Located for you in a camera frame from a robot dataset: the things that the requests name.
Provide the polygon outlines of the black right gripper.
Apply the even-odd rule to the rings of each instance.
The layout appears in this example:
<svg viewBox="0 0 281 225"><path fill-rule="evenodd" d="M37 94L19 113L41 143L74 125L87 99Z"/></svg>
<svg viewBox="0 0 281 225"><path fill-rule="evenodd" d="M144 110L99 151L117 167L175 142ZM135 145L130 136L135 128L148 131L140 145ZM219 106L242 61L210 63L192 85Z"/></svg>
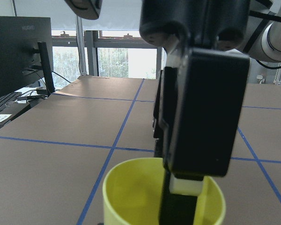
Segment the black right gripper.
<svg viewBox="0 0 281 225"><path fill-rule="evenodd" d="M248 0L144 0L139 32L155 46L175 38L186 46L227 51L241 45Z"/></svg>

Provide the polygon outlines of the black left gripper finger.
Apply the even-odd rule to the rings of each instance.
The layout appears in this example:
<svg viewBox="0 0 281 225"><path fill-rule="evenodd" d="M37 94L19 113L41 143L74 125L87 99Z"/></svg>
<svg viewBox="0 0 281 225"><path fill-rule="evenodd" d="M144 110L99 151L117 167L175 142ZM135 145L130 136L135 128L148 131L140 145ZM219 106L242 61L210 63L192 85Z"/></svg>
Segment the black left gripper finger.
<svg viewBox="0 0 281 225"><path fill-rule="evenodd" d="M156 119L165 168L159 224L191 225L204 178L227 174L249 66L245 54L167 51Z"/></svg>

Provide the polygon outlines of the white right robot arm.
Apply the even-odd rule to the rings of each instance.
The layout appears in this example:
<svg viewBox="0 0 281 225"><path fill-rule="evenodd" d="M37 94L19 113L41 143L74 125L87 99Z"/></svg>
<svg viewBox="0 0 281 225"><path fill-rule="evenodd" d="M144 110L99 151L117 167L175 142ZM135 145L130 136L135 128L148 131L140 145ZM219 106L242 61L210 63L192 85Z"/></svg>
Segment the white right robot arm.
<svg viewBox="0 0 281 225"><path fill-rule="evenodd" d="M158 223L192 225L208 176L227 174L250 60L281 62L281 3L144 0L139 32L167 54L153 114L165 169Z"/></svg>

